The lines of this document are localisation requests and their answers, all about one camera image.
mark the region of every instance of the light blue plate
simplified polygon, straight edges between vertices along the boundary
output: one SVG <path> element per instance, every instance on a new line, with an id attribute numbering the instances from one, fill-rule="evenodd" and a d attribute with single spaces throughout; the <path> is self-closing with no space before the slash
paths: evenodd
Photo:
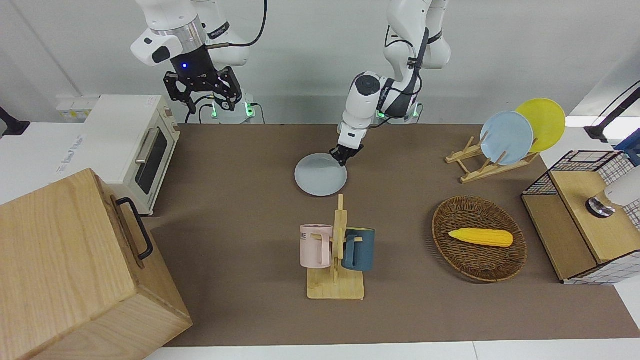
<path id="1" fill-rule="evenodd" d="M 347 168 L 329 154 L 311 154 L 300 160 L 295 170 L 296 183 L 307 194 L 329 196 L 347 182 Z"/>
<path id="2" fill-rule="evenodd" d="M 492 116 L 480 132 L 480 138 L 486 136 L 480 148 L 492 162 L 498 161 L 504 151 L 507 152 L 499 165 L 511 165 L 522 160 L 531 149 L 533 130 L 527 118 L 515 111 L 503 111 Z"/>

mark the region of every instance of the corn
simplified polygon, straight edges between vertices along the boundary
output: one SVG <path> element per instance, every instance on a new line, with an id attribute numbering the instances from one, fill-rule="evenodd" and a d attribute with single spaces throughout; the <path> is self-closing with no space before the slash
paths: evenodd
<path id="1" fill-rule="evenodd" d="M 476 245 L 509 247 L 513 244 L 513 235 L 504 230 L 458 229 L 450 231 L 449 236 Z"/>

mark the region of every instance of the blue object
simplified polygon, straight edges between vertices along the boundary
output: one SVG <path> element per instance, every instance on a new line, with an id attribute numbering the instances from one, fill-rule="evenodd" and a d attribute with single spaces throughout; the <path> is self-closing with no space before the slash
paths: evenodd
<path id="1" fill-rule="evenodd" d="M 362 227 L 348 227 L 345 233 L 342 267 L 348 270 L 369 271 L 373 268 L 373 250 L 376 231 Z"/>
<path id="2" fill-rule="evenodd" d="M 640 129 L 624 139 L 614 149 L 624 151 L 635 167 L 640 165 Z"/>

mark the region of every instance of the grid panel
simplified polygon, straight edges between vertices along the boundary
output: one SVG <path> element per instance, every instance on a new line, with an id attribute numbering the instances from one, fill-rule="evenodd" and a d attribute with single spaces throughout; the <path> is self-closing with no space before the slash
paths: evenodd
<path id="1" fill-rule="evenodd" d="M 589 270 L 563 284 L 613 285 L 640 274 L 640 250 Z"/>
<path id="2" fill-rule="evenodd" d="M 623 209 L 629 216 L 629 219 L 631 219 L 631 222 L 636 226 L 636 229 L 640 231 L 640 199 L 625 206 Z"/>
<path id="3" fill-rule="evenodd" d="M 613 157 L 611 161 L 604 164 L 602 168 L 598 169 L 598 173 L 607 185 L 611 185 L 622 175 L 633 170 L 633 168 L 634 164 L 621 152 Z"/>
<path id="4" fill-rule="evenodd" d="M 598 173 L 607 185 L 611 185 L 614 181 L 621 178 L 622 175 L 633 170 L 633 168 L 634 164 L 631 160 L 624 153 L 620 153 L 599 169 Z M 631 222 L 636 226 L 636 229 L 640 231 L 640 200 L 632 202 L 623 209 L 627 216 L 629 216 L 629 219 L 631 219 Z"/>
<path id="5" fill-rule="evenodd" d="M 528 187 L 522 195 L 557 195 L 558 192 L 549 172 L 551 171 L 597 171 L 620 152 L 615 151 L 570 151 L 554 166 Z"/>

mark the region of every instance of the mug handle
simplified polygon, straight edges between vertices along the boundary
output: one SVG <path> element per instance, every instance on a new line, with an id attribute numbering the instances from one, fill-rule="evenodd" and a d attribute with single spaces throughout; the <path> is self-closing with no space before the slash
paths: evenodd
<path id="1" fill-rule="evenodd" d="M 347 251 L 344 257 L 344 262 L 350 268 L 354 267 L 353 260 L 354 260 L 354 252 L 355 252 L 355 245 L 356 245 L 355 240 L 356 240 L 355 235 L 347 235 Z"/>
<path id="2" fill-rule="evenodd" d="M 331 242 L 331 239 L 329 239 L 329 235 L 327 234 L 320 234 L 322 236 L 322 252 L 320 253 L 320 264 L 322 266 L 325 265 L 329 265 L 330 263 L 330 257 L 325 259 L 325 254 L 328 253 L 329 250 L 329 243 Z"/>

